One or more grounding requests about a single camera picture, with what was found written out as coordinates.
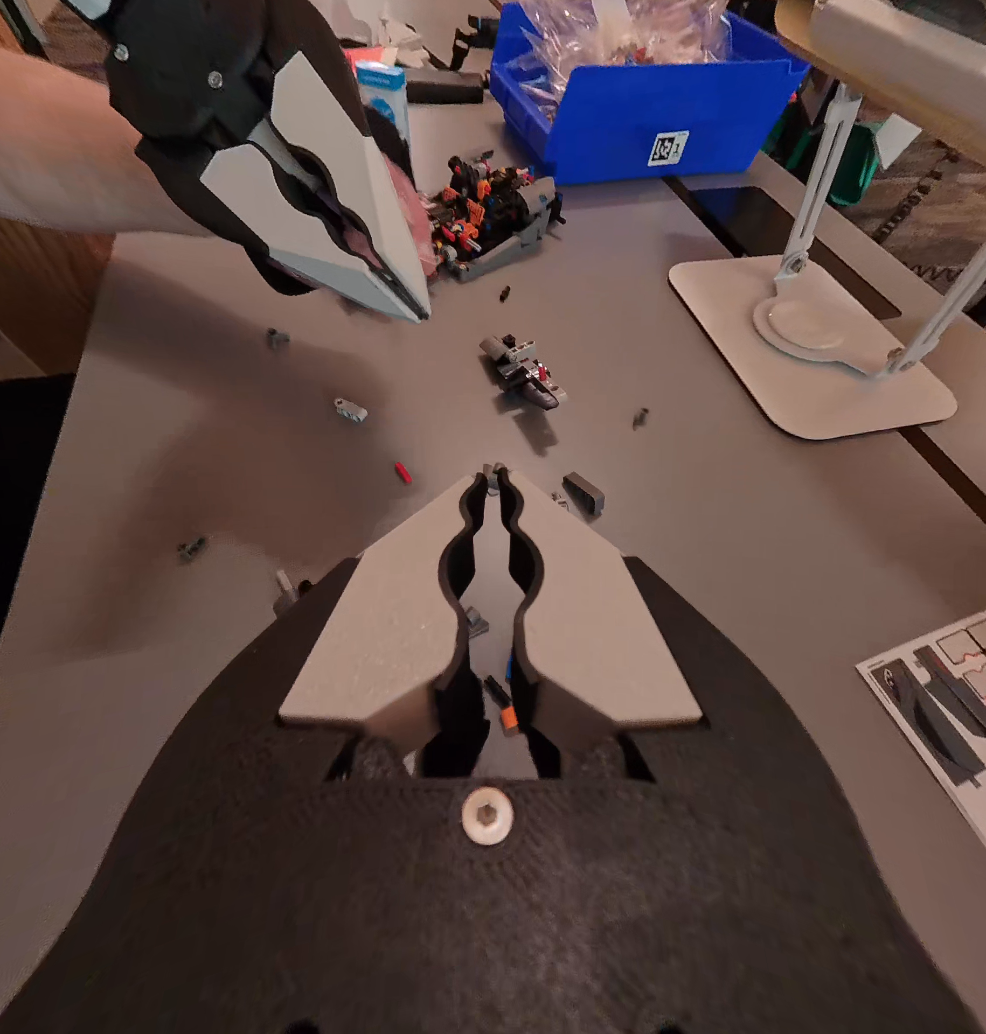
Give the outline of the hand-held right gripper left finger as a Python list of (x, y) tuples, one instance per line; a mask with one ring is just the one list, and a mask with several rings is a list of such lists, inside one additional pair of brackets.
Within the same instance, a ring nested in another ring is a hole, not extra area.
[(424, 777), (473, 773), (489, 721), (462, 597), (487, 492), (485, 473), (462, 478), (358, 555), (283, 723), (386, 740)]

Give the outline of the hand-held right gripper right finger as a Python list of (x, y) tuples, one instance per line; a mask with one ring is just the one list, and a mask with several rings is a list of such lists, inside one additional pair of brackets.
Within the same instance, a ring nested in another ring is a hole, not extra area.
[(509, 573), (513, 706), (541, 779), (620, 735), (692, 727), (702, 708), (628, 559), (521, 472), (497, 470)]

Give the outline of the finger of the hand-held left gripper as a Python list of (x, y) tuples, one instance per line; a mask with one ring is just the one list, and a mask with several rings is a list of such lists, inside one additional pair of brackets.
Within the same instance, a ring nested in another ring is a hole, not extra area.
[(365, 213), (359, 219), (377, 267), (338, 244), (320, 217), (296, 209), (279, 188), (279, 169), (254, 144), (215, 153), (201, 181), (286, 272), (388, 317), (419, 323), (425, 320), (425, 273), (384, 159), (370, 141), (362, 169)]
[(296, 52), (276, 73), (269, 121), (298, 162), (322, 171), (339, 213), (368, 241), (374, 262), (345, 253), (355, 300), (389, 316), (429, 318), (427, 278), (411, 229), (347, 62), (323, 78), (305, 53)]

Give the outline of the black grey lego wing assembly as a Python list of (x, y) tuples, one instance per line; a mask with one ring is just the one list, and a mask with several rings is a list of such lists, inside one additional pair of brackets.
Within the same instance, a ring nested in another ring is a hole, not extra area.
[(496, 375), (505, 394), (538, 407), (553, 410), (567, 401), (564, 389), (553, 381), (546, 366), (536, 355), (534, 341), (518, 341), (505, 334), (483, 339), (480, 348)]

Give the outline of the person's left forearm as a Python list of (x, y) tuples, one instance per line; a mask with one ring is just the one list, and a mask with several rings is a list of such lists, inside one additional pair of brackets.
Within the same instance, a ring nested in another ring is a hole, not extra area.
[(210, 236), (136, 156), (107, 90), (0, 47), (0, 217), (73, 234)]

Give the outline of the lego car chassis model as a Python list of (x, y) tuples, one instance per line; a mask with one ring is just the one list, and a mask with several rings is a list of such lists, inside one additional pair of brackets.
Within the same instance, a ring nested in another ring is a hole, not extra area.
[(452, 156), (446, 185), (422, 197), (435, 269), (459, 282), (512, 265), (537, 249), (550, 226), (564, 223), (552, 176), (531, 165), (495, 166), (492, 155)]

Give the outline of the person's left hand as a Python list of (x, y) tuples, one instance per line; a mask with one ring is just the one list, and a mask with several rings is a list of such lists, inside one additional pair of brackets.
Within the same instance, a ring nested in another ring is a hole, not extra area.
[(400, 210), (410, 229), (411, 238), (422, 265), (425, 277), (430, 278), (436, 272), (436, 258), (431, 240), (431, 226), (428, 212), (423, 199), (408, 174), (396, 162), (384, 157), (386, 168), (395, 187)]

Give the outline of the white blue gum packet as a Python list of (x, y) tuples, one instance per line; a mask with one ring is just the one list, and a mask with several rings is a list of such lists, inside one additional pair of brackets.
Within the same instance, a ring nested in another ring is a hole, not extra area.
[(357, 60), (357, 84), (365, 107), (376, 110), (395, 125), (406, 148), (410, 148), (410, 124), (406, 71), (398, 65)]

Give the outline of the red white paper packaging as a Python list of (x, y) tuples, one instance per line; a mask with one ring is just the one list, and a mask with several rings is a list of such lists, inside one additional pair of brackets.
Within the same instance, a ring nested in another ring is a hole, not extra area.
[(387, 67), (421, 69), (429, 63), (429, 55), (423, 47), (409, 50), (396, 45), (343, 45), (343, 52), (353, 65), (371, 62)]

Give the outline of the clear plastic bags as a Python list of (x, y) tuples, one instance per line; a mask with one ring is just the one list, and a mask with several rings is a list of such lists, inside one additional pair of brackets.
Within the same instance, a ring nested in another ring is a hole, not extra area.
[(727, 61), (732, 34), (721, 1), (522, 1), (540, 59), (581, 66)]

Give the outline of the blue bin with square tag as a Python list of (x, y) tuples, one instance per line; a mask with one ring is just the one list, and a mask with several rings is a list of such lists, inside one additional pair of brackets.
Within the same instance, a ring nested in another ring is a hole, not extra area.
[(545, 77), (518, 3), (500, 13), (490, 92), (528, 162), (558, 185), (742, 174), (810, 64), (771, 33), (729, 16), (732, 57), (711, 64), (583, 66), (549, 118), (529, 83)]

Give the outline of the black white sticker sheet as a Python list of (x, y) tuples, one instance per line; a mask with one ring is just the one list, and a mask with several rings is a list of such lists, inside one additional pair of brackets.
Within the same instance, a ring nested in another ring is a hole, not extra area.
[(986, 610), (856, 670), (986, 848)]

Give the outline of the green plastic crate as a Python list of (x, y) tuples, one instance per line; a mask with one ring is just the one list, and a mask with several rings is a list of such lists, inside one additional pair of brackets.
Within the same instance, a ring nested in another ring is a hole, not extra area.
[[(857, 122), (850, 130), (848, 143), (836, 175), (831, 183), (828, 202), (837, 209), (859, 204), (870, 188), (879, 169), (876, 146), (877, 123)], [(788, 172), (806, 184), (816, 158), (823, 125), (805, 130), (798, 136), (784, 161)]]

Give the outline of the white paper tag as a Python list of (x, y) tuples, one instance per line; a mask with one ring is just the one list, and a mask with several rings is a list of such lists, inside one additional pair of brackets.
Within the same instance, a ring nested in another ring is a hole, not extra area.
[(896, 113), (888, 115), (873, 127), (874, 151), (879, 166), (888, 170), (904, 153), (914, 140), (921, 134), (921, 128)]

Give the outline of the tan wooden stand board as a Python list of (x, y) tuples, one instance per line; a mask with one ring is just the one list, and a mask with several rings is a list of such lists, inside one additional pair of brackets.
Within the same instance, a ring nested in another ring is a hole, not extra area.
[(986, 168), (986, 33), (956, 2), (783, 1), (787, 45)]

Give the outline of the black bracket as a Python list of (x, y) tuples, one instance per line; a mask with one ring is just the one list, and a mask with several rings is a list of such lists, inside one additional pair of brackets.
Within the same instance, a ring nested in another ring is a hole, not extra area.
[(472, 50), (493, 51), (499, 33), (499, 17), (468, 16), (468, 28), (456, 29), (448, 65), (449, 71), (460, 71)]

